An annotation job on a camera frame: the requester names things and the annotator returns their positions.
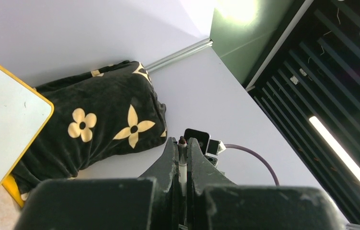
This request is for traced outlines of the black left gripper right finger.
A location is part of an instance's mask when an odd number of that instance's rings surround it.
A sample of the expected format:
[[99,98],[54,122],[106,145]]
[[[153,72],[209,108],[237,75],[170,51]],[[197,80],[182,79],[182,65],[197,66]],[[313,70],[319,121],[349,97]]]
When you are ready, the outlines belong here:
[[188,140],[187,222],[191,230],[343,230],[338,208],[320,189],[236,185]]

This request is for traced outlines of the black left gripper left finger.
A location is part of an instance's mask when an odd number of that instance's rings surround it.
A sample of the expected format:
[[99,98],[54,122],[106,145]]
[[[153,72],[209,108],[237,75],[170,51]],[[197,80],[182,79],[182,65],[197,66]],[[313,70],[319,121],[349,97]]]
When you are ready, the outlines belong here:
[[139,177],[46,180],[30,194],[17,230],[177,230],[178,148],[168,138],[162,155]]

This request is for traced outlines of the white marker pen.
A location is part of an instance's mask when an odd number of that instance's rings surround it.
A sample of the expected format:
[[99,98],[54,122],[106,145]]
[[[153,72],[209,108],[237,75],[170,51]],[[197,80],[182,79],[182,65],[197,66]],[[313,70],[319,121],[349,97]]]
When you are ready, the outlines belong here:
[[179,183],[181,188],[181,194],[183,197],[187,195],[187,142],[186,139],[181,136],[178,141],[179,152]]

